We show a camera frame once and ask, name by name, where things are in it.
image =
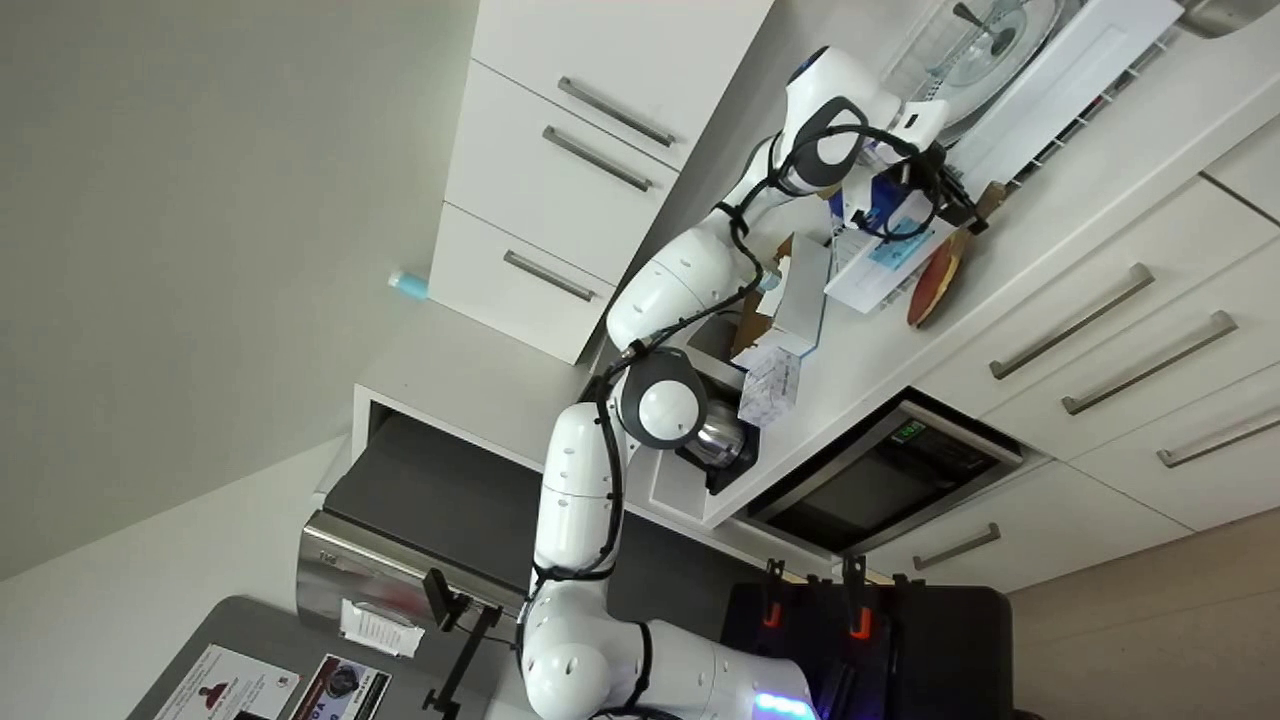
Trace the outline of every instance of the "ceiling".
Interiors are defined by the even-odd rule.
[[[0,574],[347,424],[470,0],[0,2]]]

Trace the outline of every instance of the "black appliance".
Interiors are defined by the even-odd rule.
[[[793,474],[746,517],[793,539],[864,555],[1024,462],[1024,447],[908,387]]]
[[[991,589],[738,584],[722,642],[804,669],[822,720],[1010,720],[1010,609]]]

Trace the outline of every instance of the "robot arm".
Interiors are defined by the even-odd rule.
[[[746,228],[797,195],[829,195],[847,179],[866,191],[872,172],[859,168],[872,153],[919,157],[945,115],[945,103],[901,103],[840,51],[815,51],[787,84],[784,128],[753,153],[738,183],[614,294],[606,338],[629,350],[629,363],[604,377],[596,398],[561,411],[545,462],[518,653],[536,716],[588,720],[604,708],[650,708],[655,716],[815,720],[797,665],[743,655],[658,618],[606,615],[624,462],[638,443],[681,447],[698,429],[698,387],[681,377],[681,350],[658,343],[758,280],[758,259],[743,248]]]

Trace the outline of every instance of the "cabinet handle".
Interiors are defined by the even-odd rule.
[[[1264,411],[1264,417],[1253,417],[1245,424],[1228,424],[1221,430],[1208,430],[1208,434],[1198,434],[1198,441],[1192,441],[1183,447],[1165,447],[1165,451],[1156,451],[1156,460],[1165,469],[1178,469],[1178,462],[1192,462],[1198,457],[1224,451],[1224,447],[1245,443],[1249,434],[1260,434],[1260,430],[1272,430],[1272,429],[1280,429],[1280,406]]]
[[[598,168],[598,172],[606,172],[606,174],[614,174],[614,179],[632,183],[637,191],[647,191],[647,189],[650,189],[650,179],[647,179],[647,174],[637,174],[637,172],[629,172],[629,168],[620,168],[620,163],[610,163],[610,161],[596,157],[588,144],[580,144],[577,136],[568,136],[568,133],[551,128],[551,124],[545,128],[545,140],[548,140],[548,144],[556,144],[556,146],[563,146],[568,157],[588,161],[590,168]]]
[[[987,363],[991,377],[1003,380],[1003,377],[1020,373],[1024,363],[1032,363],[1034,356],[1042,356],[1058,338],[1077,335],[1091,321],[1107,315],[1113,307],[1118,307],[1125,300],[1131,300],[1147,285],[1156,285],[1153,267],[1147,262],[1131,262],[1114,288],[1107,288],[1105,294],[1096,294],[1091,305],[1085,305],[1080,313],[1071,313],[1069,321],[1058,321],[1054,329],[1034,335],[1026,348],[1020,348],[1020,350],[1010,350],[1003,359],[991,359]]]
[[[658,146],[672,146],[674,144],[674,133],[643,120],[638,110],[629,110],[620,100],[604,96],[598,89],[585,84],[585,79],[573,79],[573,74],[561,74],[561,92],[580,100],[580,103],[590,103],[596,110],[629,124],[632,133],[655,140]]]
[[[529,273],[529,274],[536,274],[536,280],[545,280],[545,285],[551,285],[551,288],[561,288],[561,291],[568,291],[568,294],[577,294],[585,305],[596,300],[590,288],[580,288],[577,280],[563,280],[563,274],[548,273],[545,262],[536,262],[536,259],[529,259],[518,251],[504,251],[504,262],[510,262],[510,267],[518,267],[518,273]]]
[[[915,563],[915,570],[922,570],[922,566],[937,566],[937,563],[957,560],[963,552],[974,552],[982,543],[1001,543],[1001,522],[987,522],[978,535],[973,535],[973,539],[963,539],[957,548],[945,548],[945,552],[933,552],[933,555],[910,555],[910,563]]]
[[[1228,313],[1212,313],[1198,329],[1192,329],[1188,335],[1170,338],[1167,348],[1158,348],[1156,356],[1125,369],[1118,377],[1096,383],[1091,391],[1080,391],[1080,394],[1065,394],[1065,411],[1069,417],[1080,417],[1086,411],[1091,402],[1107,398],[1107,394],[1118,394],[1129,391],[1131,383],[1165,373],[1167,363],[1214,343],[1221,335],[1237,332],[1237,321]]]

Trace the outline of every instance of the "cabinet door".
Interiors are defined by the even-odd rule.
[[[1280,120],[1253,133],[1224,161],[1208,168],[1221,183],[1240,191],[1249,204],[1280,214]]]
[[[1170,521],[1065,469],[1034,462],[973,505],[875,548],[866,566],[1015,590],[1183,535]]]
[[[1267,234],[1267,220],[1196,179],[922,377],[919,387],[978,417],[1257,251]]]
[[[470,63],[446,204],[614,285],[672,168]]]
[[[483,0],[477,58],[681,168],[768,0]]]
[[[432,294],[573,363],[590,338],[610,288],[442,204]]]
[[[1277,274],[1280,240],[982,421],[1071,460],[1170,417],[1280,359]]]
[[[1188,528],[1280,508],[1280,363],[1077,462]]]

